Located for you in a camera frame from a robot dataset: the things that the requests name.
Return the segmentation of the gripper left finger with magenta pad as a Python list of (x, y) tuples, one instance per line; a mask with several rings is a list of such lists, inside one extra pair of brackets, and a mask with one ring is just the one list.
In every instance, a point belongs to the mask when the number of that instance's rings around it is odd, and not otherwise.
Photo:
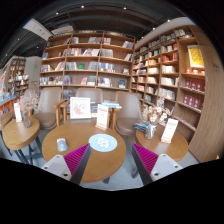
[(42, 166), (42, 169), (79, 185), (90, 154), (90, 145), (86, 144), (65, 156), (54, 156)]

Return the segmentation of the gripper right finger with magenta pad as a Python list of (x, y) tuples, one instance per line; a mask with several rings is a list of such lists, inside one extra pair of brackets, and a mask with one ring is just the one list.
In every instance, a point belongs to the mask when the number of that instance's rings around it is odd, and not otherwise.
[(137, 144), (132, 145), (132, 155), (144, 185), (182, 169), (167, 154), (157, 155)]

